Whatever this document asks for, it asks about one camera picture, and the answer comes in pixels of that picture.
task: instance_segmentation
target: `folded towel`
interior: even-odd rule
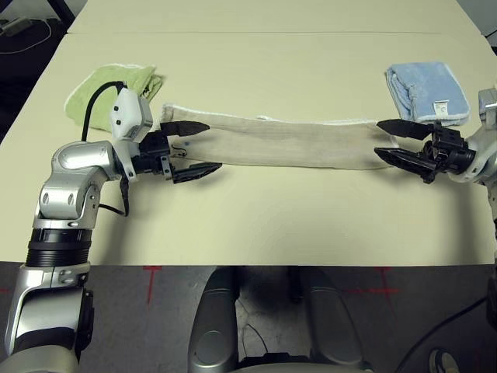
[[[442,62],[393,64],[387,84],[402,119],[443,126],[463,124],[469,104],[449,66]]]
[[[161,122],[198,121],[210,130],[174,138],[173,157],[246,166],[380,169],[388,167],[374,147],[397,146],[376,121],[285,122],[206,113],[166,104]]]
[[[111,81],[125,81],[127,87],[150,101],[161,88],[162,77],[155,74],[155,66],[136,64],[107,64],[97,68],[72,93],[64,104],[64,111],[77,125],[82,126],[86,106],[92,94],[103,84]],[[92,108],[90,127],[111,132],[109,113],[116,100],[115,89],[102,92]]]

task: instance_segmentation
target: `blue towel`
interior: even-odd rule
[[[402,119],[443,126],[466,123],[469,104],[449,66],[443,62],[393,64],[387,84]]]

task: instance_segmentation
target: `table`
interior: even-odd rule
[[[70,33],[402,32],[478,29],[455,0],[88,0]]]
[[[111,62],[156,64],[167,75],[151,103],[288,120],[387,119],[397,111],[383,72],[392,63],[447,62],[480,124],[478,90],[495,79],[485,40],[424,33],[69,34],[0,147],[1,260],[23,261],[50,157],[81,128],[68,94]],[[90,131],[89,140],[109,138]],[[116,183],[103,203],[120,206]],[[94,264],[319,264],[420,266],[493,263],[486,189],[441,176],[430,186],[397,169],[351,171],[223,166],[196,182],[142,176],[129,218],[100,211]]]

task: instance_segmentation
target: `green towel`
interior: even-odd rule
[[[92,94],[103,84],[111,81],[125,81],[127,88],[150,101],[161,88],[162,77],[155,74],[155,66],[135,64],[107,64],[97,68],[68,97],[64,111],[78,126],[83,125],[86,106]],[[117,98],[115,88],[108,88],[95,101],[90,117],[90,127],[111,132],[109,113]]]

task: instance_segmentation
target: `towel label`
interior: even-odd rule
[[[435,115],[440,115],[442,117],[449,115],[449,110],[447,109],[448,106],[449,106],[448,99],[444,101],[435,101],[433,103],[433,109],[435,109]]]

